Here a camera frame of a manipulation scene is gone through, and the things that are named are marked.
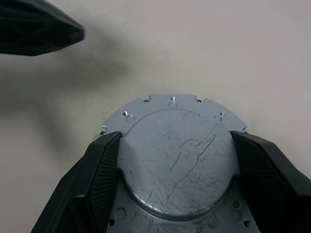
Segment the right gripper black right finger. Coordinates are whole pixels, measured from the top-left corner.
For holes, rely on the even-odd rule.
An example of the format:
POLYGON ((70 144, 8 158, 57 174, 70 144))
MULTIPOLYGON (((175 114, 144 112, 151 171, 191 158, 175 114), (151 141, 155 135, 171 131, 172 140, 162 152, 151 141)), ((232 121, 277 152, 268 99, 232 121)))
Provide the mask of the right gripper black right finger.
POLYGON ((230 132, 239 186, 261 233, 311 233, 311 180, 271 141, 230 132))

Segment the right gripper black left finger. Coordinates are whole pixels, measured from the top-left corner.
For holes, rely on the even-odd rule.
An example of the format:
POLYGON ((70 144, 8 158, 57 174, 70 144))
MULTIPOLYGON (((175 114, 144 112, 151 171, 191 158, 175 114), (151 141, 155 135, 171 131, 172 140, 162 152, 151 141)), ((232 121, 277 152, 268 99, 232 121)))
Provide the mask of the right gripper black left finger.
POLYGON ((120 131, 89 144, 61 178, 31 233, 106 233, 119 170, 120 131))

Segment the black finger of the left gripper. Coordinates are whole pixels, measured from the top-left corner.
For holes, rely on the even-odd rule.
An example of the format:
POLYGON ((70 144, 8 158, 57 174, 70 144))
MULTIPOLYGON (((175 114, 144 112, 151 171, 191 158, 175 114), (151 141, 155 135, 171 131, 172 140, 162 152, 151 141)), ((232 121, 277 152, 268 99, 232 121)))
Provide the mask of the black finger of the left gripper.
POLYGON ((74 27, 52 27, 25 31, 0 30, 0 53, 38 56, 67 48, 83 40, 83 30, 74 27))
POLYGON ((81 24, 46 0, 0 0, 0 40, 83 40, 81 24))

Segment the silver round motor cover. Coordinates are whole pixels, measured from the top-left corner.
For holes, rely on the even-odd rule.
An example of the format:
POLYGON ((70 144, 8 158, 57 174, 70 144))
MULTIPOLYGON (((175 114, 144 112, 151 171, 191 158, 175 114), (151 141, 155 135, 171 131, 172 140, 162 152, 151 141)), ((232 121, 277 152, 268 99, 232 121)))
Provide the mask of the silver round motor cover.
POLYGON ((151 95, 112 114, 120 173, 107 233, 260 233, 238 187, 231 131, 245 123, 212 100, 151 95))

